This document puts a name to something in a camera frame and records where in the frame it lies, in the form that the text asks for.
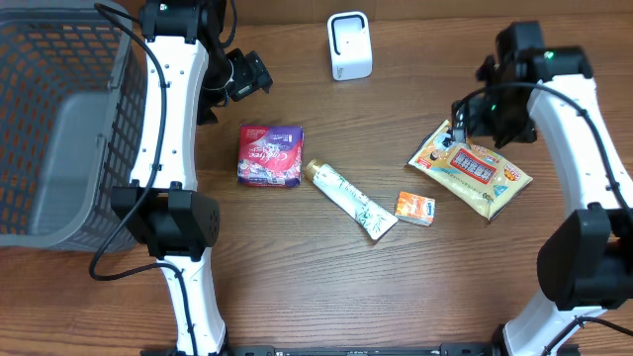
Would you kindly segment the orange tissue pack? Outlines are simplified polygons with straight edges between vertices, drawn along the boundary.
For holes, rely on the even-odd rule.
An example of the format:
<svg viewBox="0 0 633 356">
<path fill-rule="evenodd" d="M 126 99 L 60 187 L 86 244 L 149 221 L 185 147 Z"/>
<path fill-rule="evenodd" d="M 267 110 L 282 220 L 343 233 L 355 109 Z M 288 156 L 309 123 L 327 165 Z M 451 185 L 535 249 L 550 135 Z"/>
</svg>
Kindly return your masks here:
<svg viewBox="0 0 633 356">
<path fill-rule="evenodd" d="M 435 217 L 435 200 L 401 191 L 396 202 L 395 216 L 408 223 L 431 226 Z"/>
</svg>

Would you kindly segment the white Pantene tube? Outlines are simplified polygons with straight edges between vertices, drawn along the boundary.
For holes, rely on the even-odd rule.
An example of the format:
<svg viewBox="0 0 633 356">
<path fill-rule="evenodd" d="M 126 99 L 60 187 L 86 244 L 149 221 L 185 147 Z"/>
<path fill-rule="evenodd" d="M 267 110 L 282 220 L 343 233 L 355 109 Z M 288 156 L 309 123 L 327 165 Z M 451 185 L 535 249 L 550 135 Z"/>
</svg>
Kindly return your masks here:
<svg viewBox="0 0 633 356">
<path fill-rule="evenodd" d="M 398 219 L 393 214 L 372 201 L 322 160 L 311 160 L 304 168 L 304 174 L 339 208 L 354 218 L 372 240 L 378 241 L 397 223 Z"/>
</svg>

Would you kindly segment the red purple pad pack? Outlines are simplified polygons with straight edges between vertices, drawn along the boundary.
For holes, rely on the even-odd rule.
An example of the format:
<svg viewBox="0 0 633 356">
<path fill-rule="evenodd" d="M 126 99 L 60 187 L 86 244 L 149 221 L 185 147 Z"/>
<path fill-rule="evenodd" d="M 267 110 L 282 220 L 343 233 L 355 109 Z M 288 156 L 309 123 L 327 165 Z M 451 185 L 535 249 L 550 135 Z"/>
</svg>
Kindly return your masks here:
<svg viewBox="0 0 633 356">
<path fill-rule="evenodd" d="M 301 184 L 302 127 L 242 125 L 239 131 L 237 181 L 253 187 Z"/>
</svg>

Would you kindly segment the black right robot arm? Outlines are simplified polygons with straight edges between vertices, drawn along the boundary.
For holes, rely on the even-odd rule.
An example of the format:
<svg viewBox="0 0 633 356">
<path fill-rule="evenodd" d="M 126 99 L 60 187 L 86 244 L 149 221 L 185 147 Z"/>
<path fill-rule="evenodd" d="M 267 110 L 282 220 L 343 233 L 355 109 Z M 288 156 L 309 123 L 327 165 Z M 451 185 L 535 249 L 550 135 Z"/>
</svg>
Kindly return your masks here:
<svg viewBox="0 0 633 356">
<path fill-rule="evenodd" d="M 496 147 L 546 141 L 565 218 L 537 256 L 539 289 L 495 331 L 491 355 L 575 355 L 571 336 L 632 297 L 632 180 L 602 118 L 593 70 L 578 46 L 546 46 L 536 22 L 515 22 L 477 71 L 482 87 L 452 107 L 453 137 Z"/>
</svg>

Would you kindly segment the yellow white snack bag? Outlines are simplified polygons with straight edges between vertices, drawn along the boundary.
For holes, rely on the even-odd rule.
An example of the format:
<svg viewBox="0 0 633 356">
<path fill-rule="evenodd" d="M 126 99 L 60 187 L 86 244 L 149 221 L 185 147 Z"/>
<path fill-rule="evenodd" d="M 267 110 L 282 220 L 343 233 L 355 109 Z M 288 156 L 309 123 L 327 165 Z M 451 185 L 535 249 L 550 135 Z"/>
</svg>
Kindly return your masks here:
<svg viewBox="0 0 633 356">
<path fill-rule="evenodd" d="M 407 164 L 425 173 L 478 214 L 495 219 L 532 177 L 498 153 L 466 140 L 452 139 L 444 121 L 420 144 Z"/>
</svg>

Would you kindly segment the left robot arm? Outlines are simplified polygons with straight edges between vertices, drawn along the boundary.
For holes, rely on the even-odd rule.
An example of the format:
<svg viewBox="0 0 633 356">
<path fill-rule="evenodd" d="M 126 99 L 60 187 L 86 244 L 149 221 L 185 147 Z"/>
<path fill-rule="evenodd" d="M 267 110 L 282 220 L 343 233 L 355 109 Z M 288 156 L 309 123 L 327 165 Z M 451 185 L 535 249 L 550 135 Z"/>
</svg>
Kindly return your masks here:
<svg viewBox="0 0 633 356">
<path fill-rule="evenodd" d="M 216 108 L 238 102 L 273 80 L 254 51 L 231 48 L 221 34 L 231 1 L 148 1 L 141 33 L 146 94 L 139 152 L 111 207 L 162 271 L 177 322 L 173 355 L 229 354 L 227 328 L 214 290 L 211 254 L 219 231 L 218 202 L 198 190 L 195 132 L 213 124 Z"/>
</svg>

